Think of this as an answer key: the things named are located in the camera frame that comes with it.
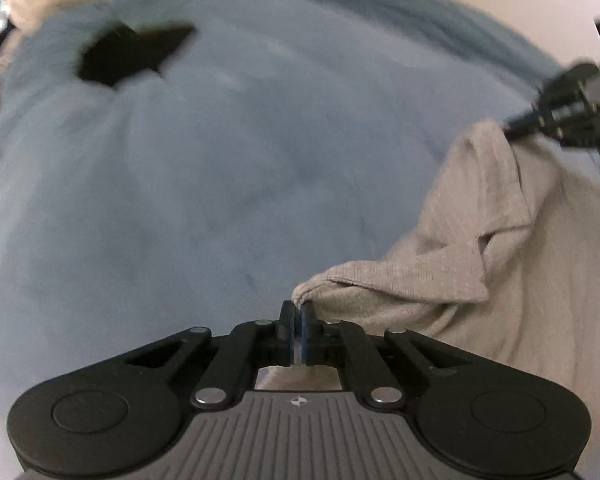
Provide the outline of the black garment on bed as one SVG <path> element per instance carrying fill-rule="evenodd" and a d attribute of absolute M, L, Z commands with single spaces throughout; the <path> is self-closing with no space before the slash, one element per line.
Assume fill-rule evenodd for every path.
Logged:
<path fill-rule="evenodd" d="M 196 35 L 197 27 L 192 24 L 143 30 L 117 24 L 82 52 L 76 73 L 81 80 L 114 88 L 145 70 L 158 73 L 164 62 Z"/>

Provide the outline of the grey polo shirt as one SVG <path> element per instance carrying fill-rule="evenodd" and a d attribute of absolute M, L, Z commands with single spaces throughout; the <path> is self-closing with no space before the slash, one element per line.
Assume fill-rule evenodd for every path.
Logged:
<path fill-rule="evenodd" d="M 452 145 L 416 228 L 384 258 L 299 284 L 326 320 L 392 326 L 600 404 L 600 167 L 479 122 Z"/>

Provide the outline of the blue fleece duvet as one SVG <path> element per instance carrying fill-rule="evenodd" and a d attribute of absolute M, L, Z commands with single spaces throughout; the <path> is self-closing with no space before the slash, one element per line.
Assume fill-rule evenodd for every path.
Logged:
<path fill-rule="evenodd" d="M 197 35 L 158 73 L 81 80 L 82 52 L 117 24 Z M 437 460 L 335 367 L 302 361 L 292 300 L 411 233 L 479 122 L 600 167 L 503 130 L 559 74 L 448 0 L 110 0 L 50 18 L 0 84 L 0 479 L 600 479 L 600 404 L 565 386 L 592 420 L 573 472 L 475 477 Z M 20 464 L 7 417 L 29 389 L 188 328 L 275 321 L 286 301 L 290 363 L 260 367 L 226 408 L 221 389 L 198 390 L 208 408 L 155 460 L 125 474 Z"/>

